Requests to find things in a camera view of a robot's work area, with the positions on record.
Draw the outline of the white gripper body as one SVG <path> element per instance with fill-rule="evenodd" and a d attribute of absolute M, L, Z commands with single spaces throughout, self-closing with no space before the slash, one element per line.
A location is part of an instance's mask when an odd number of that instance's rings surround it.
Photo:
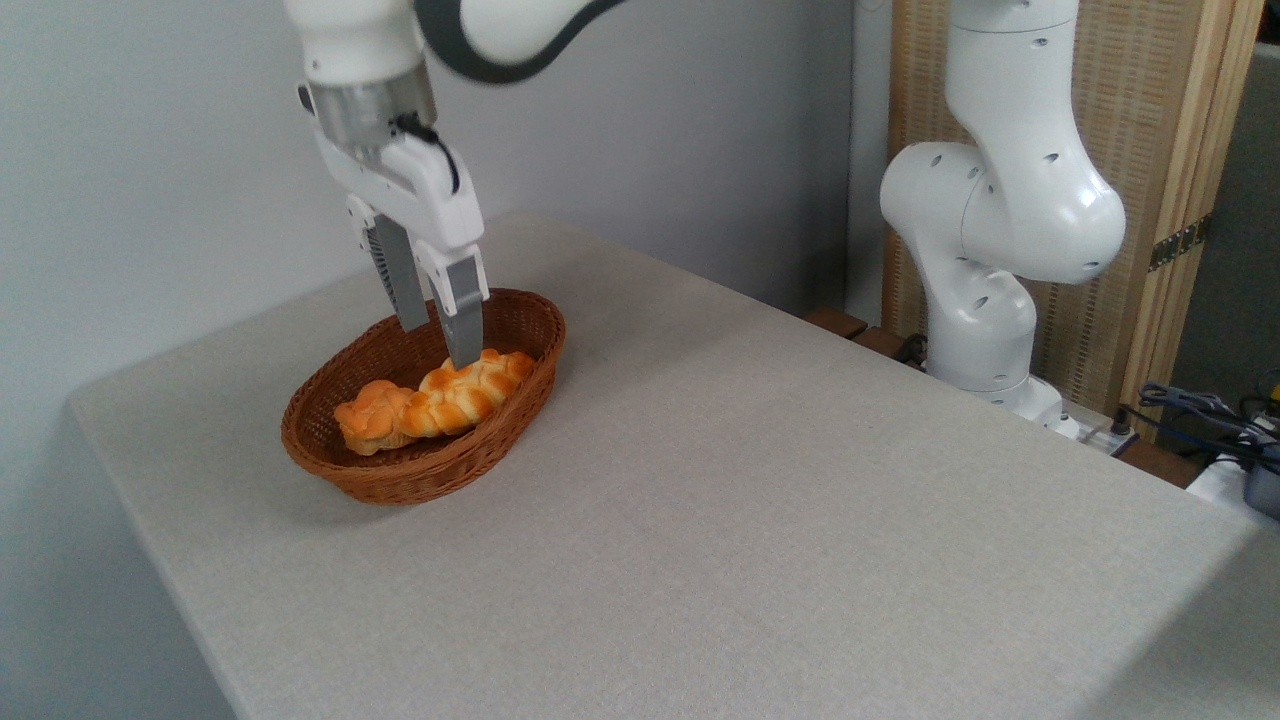
<path fill-rule="evenodd" d="M 476 243 L 484 233 L 471 176 L 460 155 L 417 118 L 396 118 L 392 136 L 360 159 L 310 120 L 323 160 L 337 183 L 443 252 Z"/>

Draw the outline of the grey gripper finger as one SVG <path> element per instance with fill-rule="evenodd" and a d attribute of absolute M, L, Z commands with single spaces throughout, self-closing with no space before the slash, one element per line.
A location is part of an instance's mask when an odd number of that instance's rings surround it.
<path fill-rule="evenodd" d="M 443 252 L 417 238 L 413 254 L 430 282 L 452 365 L 462 370 L 484 350 L 483 304 L 490 299 L 490 290 L 480 249 L 470 243 Z"/>
<path fill-rule="evenodd" d="M 358 246 L 372 259 L 403 332 L 426 325 L 429 313 L 407 231 L 356 195 L 347 196 L 347 210 Z"/>

